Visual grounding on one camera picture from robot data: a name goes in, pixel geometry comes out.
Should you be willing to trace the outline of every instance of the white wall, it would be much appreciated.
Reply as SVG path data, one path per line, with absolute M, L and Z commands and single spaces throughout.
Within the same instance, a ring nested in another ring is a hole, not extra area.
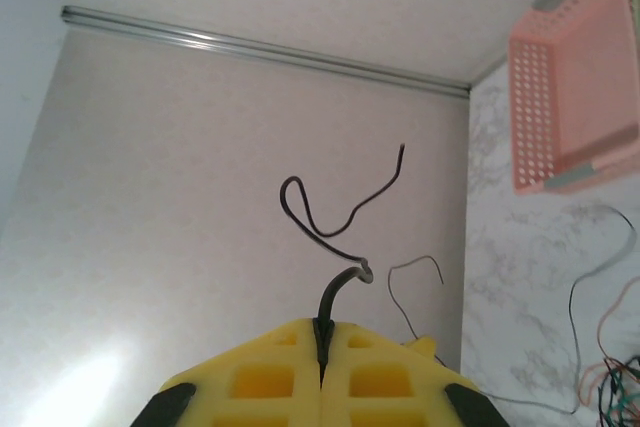
M 281 182 L 300 175 L 331 229 L 390 178 L 402 142 L 398 182 L 336 240 L 377 278 L 349 284 L 335 317 L 408 340 L 386 270 L 433 254 L 445 287 L 425 262 L 395 289 L 455 367 L 467 118 L 423 92 L 72 31 L 0 245 L 5 420 L 107 358 L 96 424 L 128 425 L 172 374 L 314 316 L 349 264 L 281 212 Z
M 66 27 L 60 0 L 0 0 L 0 235 Z

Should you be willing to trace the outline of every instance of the metal curtain rail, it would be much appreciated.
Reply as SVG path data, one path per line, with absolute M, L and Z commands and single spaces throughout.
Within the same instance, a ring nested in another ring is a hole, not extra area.
M 424 90 L 460 99 L 468 99 L 471 89 L 471 85 L 467 82 L 423 75 L 408 70 L 393 69 L 330 55 L 316 54 L 315 52 L 308 52 L 306 50 L 292 49 L 228 35 L 203 32 L 187 27 L 136 19 L 134 17 L 100 12 L 82 7 L 64 7 L 62 10 L 62 19 L 71 25 L 124 34 L 129 37 L 155 40 L 165 44 L 179 45 L 209 52 L 270 60 L 298 67 L 331 72 L 333 74 Z

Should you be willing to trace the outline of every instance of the square hole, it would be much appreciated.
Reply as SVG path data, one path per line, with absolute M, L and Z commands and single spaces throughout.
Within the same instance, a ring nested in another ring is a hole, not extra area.
M 289 420 L 286 417 L 252 417 L 236 416 L 223 417 L 213 423 L 213 427 L 288 427 Z
M 353 412 L 351 427 L 428 427 L 418 412 Z
M 407 369 L 401 364 L 373 363 L 351 372 L 351 397 L 411 397 L 413 389 Z
M 349 343 L 347 344 L 350 349 L 367 349 L 372 345 L 373 342 L 362 335 L 352 335 L 349 338 Z
M 286 365 L 243 365 L 236 371 L 231 397 L 234 399 L 291 397 L 293 378 L 293 368 Z
M 296 345 L 298 336 L 295 332 L 281 332 L 273 337 L 276 345 Z

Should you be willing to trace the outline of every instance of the marble pattern wall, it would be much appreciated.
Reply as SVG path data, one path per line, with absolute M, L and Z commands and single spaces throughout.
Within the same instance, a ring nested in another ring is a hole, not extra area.
M 497 395 L 571 409 L 576 354 L 567 313 L 572 282 L 616 253 L 628 228 L 594 205 L 620 209 L 640 227 L 640 178 L 572 197 L 517 197 L 511 183 L 506 67 L 471 97 L 462 373 Z M 574 313 L 586 365 L 601 360 L 596 325 L 625 282 L 640 273 L 640 247 L 576 289 Z M 607 324 L 611 355 L 640 352 L 633 292 Z M 514 427 L 595 425 L 594 410 L 572 417 L 497 401 Z

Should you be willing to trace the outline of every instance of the black corner piece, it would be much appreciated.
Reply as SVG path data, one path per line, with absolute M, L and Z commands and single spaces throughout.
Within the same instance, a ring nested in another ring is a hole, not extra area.
M 475 390 L 449 384 L 444 391 L 464 427 L 509 427 L 491 401 Z
M 335 324 L 331 319 L 326 324 L 320 322 L 317 317 L 313 319 L 313 335 L 316 338 L 318 364 L 320 365 L 320 387 L 322 387 L 324 371 L 329 363 L 329 346 L 331 345 L 334 328 Z
M 131 427 L 175 427 L 196 393 L 194 384 L 178 384 L 154 395 Z

